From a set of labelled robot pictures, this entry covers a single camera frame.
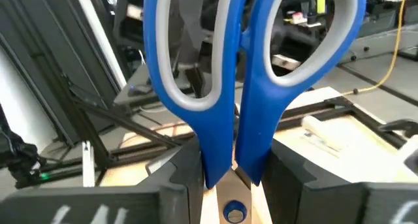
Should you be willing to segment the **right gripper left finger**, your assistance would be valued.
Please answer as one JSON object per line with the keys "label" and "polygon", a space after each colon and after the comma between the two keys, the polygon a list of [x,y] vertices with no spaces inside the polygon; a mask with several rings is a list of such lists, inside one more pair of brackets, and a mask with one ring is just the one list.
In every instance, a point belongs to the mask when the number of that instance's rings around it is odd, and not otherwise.
{"label": "right gripper left finger", "polygon": [[199,224],[203,189],[190,140],[136,185],[17,191],[0,202],[0,224]]}

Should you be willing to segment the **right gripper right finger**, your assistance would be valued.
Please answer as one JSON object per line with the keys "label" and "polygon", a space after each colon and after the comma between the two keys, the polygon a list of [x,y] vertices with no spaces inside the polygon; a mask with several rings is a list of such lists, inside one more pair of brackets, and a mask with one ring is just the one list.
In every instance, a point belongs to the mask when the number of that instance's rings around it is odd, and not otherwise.
{"label": "right gripper right finger", "polygon": [[350,183],[277,140],[262,185],[273,224],[418,224],[418,184]]}

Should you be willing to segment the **blue handled scissors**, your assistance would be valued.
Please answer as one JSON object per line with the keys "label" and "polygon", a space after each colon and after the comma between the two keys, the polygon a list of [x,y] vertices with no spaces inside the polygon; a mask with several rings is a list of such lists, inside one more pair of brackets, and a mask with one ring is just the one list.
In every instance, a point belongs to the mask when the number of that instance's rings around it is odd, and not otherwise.
{"label": "blue handled scissors", "polygon": [[170,174],[153,224],[199,224],[202,192],[213,188],[232,162],[259,184],[274,133],[289,104],[326,75],[356,39],[366,0],[334,0],[325,39],[296,70],[277,76],[270,42],[282,0],[255,0],[247,29],[240,22],[246,0],[219,0],[212,41],[212,89],[202,98],[182,93],[170,71],[171,0],[144,0],[144,44],[152,86],[169,111],[184,120],[196,142],[161,167]]}

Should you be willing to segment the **silver aluminium extrusion piece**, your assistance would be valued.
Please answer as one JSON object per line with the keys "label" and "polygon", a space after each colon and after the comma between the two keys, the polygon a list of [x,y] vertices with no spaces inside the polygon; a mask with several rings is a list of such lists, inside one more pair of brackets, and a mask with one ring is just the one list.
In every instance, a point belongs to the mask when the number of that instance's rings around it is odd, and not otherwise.
{"label": "silver aluminium extrusion piece", "polygon": [[95,186],[94,149],[88,140],[82,143],[82,179],[84,187]]}

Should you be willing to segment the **white stapler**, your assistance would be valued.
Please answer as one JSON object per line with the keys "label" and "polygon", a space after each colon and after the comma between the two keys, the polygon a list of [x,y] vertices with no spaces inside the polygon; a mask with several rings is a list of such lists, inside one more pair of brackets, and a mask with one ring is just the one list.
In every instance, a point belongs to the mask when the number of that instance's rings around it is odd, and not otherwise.
{"label": "white stapler", "polygon": [[320,138],[325,146],[336,152],[342,152],[354,148],[354,143],[345,134],[325,124],[313,116],[305,116],[301,120],[301,126]]}

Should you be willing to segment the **grey desk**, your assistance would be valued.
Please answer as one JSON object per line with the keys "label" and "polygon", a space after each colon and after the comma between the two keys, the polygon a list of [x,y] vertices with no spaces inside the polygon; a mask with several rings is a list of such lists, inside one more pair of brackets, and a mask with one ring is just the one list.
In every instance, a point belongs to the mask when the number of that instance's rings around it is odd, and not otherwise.
{"label": "grey desk", "polygon": [[[140,65],[138,69],[134,72],[132,77],[128,79],[127,84],[123,87],[120,93],[116,96],[113,103],[114,105],[125,105],[133,104],[140,101],[147,101],[155,98],[157,101],[158,96],[152,89],[152,86],[147,84],[147,80],[150,78],[148,66]],[[178,77],[174,79],[177,87],[186,95],[195,96],[194,90],[191,83],[187,79],[185,71],[180,71]],[[136,96],[128,96],[128,92],[132,86],[141,86],[142,94]]]}

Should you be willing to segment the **black computer mouse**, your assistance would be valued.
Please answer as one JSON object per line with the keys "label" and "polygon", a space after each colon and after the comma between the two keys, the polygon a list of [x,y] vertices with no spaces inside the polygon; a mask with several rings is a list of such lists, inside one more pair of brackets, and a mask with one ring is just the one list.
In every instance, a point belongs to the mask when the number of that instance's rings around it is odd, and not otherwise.
{"label": "black computer mouse", "polygon": [[138,95],[147,95],[153,91],[151,85],[147,84],[136,84],[129,87],[127,95],[130,97]]}

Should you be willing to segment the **black folding partition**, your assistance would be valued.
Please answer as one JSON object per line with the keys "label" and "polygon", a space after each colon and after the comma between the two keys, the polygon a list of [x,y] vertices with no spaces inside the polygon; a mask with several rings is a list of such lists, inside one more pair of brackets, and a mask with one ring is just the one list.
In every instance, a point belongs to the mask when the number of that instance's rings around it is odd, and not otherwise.
{"label": "black folding partition", "polygon": [[114,126],[98,115],[127,79],[112,15],[108,0],[0,0],[0,48],[70,145]]}

